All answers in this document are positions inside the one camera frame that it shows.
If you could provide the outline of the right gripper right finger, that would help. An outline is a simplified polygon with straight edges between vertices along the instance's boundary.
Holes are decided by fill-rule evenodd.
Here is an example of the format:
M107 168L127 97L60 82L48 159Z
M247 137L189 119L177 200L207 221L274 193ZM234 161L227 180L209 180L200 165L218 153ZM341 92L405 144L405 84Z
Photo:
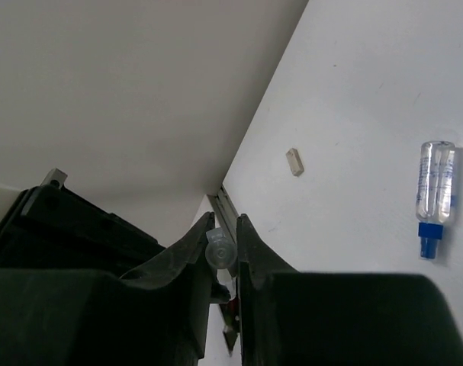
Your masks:
M442 292L419 274L300 272L236 222L244 365L463 365Z

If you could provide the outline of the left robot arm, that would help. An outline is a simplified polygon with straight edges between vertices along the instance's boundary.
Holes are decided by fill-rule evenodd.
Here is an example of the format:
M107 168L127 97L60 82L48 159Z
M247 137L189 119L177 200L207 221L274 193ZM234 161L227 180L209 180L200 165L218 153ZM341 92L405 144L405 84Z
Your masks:
M94 269L121 276L163 251L158 241L67 189L50 173L0 222L0 268Z

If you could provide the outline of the black pen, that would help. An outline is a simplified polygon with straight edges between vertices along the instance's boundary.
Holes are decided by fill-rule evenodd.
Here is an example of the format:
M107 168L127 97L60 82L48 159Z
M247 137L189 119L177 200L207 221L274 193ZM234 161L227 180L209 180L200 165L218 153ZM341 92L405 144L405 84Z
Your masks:
M222 228L206 232L207 247L205 257L209 266L216 271L217 281L227 289L229 299L236 297L236 277L238 251L236 244L228 239Z

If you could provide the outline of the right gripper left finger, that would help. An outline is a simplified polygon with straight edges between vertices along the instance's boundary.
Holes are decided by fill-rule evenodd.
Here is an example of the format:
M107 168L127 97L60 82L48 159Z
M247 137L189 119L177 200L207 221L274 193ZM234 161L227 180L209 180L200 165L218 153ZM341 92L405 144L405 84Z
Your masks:
M0 269L0 365L196 365L211 288L205 213L126 278L95 270Z

